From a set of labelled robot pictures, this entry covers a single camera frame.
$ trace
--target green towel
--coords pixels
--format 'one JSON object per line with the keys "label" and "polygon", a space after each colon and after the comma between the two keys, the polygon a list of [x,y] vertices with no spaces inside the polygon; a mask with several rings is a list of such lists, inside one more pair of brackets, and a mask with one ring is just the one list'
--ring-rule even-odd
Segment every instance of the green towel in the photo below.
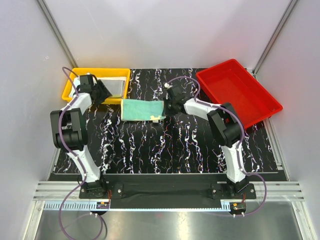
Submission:
{"label": "green towel", "polygon": [[164,101],[121,100],[122,121],[155,121],[164,119]]}

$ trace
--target red tray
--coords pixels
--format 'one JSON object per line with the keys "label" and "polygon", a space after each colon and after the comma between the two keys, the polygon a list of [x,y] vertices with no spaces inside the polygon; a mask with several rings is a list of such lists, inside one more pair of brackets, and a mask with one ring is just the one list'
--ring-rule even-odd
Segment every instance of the red tray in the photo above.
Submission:
{"label": "red tray", "polygon": [[232,104],[245,129],[283,109],[235,59],[200,71],[196,76],[213,103]]}

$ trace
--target metallic floor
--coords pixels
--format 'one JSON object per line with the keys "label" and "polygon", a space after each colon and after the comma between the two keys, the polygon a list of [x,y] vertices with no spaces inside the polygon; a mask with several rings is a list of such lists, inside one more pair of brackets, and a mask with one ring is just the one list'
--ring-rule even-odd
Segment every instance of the metallic floor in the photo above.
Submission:
{"label": "metallic floor", "polygon": [[[247,203],[248,211],[258,207]],[[84,211],[63,211],[66,226]],[[246,217],[215,216],[209,212],[115,212],[103,215],[107,224],[100,240],[302,240],[296,217],[289,202],[267,202],[256,214]],[[100,221],[92,216],[81,218],[66,230],[77,240],[93,239]],[[58,211],[42,213],[36,240],[64,240],[58,223]]]}

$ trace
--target folded cloth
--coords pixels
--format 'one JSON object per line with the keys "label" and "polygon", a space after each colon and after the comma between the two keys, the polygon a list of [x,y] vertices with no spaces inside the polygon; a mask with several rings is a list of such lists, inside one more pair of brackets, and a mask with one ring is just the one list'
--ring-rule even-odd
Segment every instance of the folded cloth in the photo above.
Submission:
{"label": "folded cloth", "polygon": [[122,121],[155,121],[164,119],[164,101],[121,99]]}
{"label": "folded cloth", "polygon": [[[123,98],[126,86],[127,78],[125,76],[117,76],[117,77],[98,77],[98,80],[105,85],[105,87],[109,90],[112,94],[109,98]],[[80,85],[79,77],[76,77],[73,80],[74,85],[77,87]],[[71,89],[69,97],[72,98],[75,93],[74,88]]]}

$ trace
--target white panel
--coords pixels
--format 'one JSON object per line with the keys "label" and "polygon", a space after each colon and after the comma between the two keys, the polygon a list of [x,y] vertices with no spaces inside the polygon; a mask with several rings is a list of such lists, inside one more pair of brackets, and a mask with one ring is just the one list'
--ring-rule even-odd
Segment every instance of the white panel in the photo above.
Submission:
{"label": "white panel", "polygon": [[50,112],[62,107],[68,61],[34,0],[2,1],[0,32],[0,238],[19,240],[37,183],[48,175]]}
{"label": "white panel", "polygon": [[290,178],[299,181],[320,236],[320,1],[300,1],[258,73],[283,105],[271,121]]}
{"label": "white panel", "polygon": [[46,0],[80,67],[252,69],[289,0]]}

